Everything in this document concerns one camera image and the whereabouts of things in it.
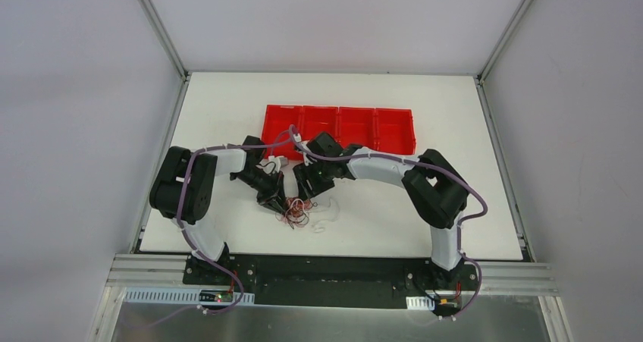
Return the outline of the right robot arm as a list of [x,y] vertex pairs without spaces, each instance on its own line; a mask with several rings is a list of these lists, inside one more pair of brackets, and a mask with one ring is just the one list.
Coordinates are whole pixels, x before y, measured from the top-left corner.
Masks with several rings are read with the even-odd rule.
[[464,180],[435,149],[398,156],[361,144],[343,147],[322,132],[303,145],[303,163],[293,168],[298,196],[313,199],[332,189],[336,179],[374,180],[406,191],[419,217],[431,228],[431,281],[439,288],[460,279],[462,257],[456,222],[467,206]]

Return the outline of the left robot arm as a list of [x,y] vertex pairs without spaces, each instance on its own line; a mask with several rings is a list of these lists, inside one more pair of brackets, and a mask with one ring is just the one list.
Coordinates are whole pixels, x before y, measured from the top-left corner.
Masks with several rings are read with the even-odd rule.
[[212,284],[225,283],[233,271],[224,236],[205,220],[218,178],[240,180],[256,191],[256,202],[270,211],[282,215],[288,210],[283,173],[260,166],[269,148],[255,136],[247,136],[240,146],[195,152],[172,146],[156,175],[149,204],[179,228],[191,256],[204,262],[202,274]]

